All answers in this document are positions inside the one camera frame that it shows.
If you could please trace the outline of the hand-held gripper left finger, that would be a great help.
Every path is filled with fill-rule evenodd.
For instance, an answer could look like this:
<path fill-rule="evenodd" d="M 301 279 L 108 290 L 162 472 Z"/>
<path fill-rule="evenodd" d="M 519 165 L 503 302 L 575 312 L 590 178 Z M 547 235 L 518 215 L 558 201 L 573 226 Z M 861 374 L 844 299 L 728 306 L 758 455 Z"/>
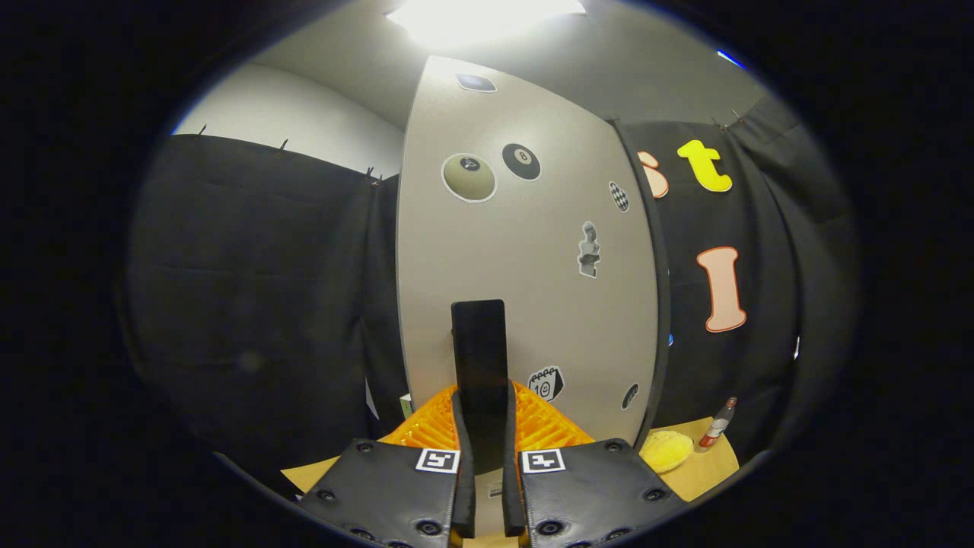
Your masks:
<path fill-rule="evenodd" d="M 298 505 L 368 546 L 462 546 L 476 530 L 476 483 L 458 388 L 383 439 L 351 441 Z"/>

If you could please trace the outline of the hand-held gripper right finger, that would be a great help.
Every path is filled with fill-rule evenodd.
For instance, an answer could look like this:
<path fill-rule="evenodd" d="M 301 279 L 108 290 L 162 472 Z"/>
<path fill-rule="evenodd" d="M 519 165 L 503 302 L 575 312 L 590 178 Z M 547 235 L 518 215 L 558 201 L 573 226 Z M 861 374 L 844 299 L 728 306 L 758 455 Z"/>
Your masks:
<path fill-rule="evenodd" d="M 521 547 L 619 547 L 689 510 L 626 440 L 595 440 L 508 383 L 502 519 Z"/>

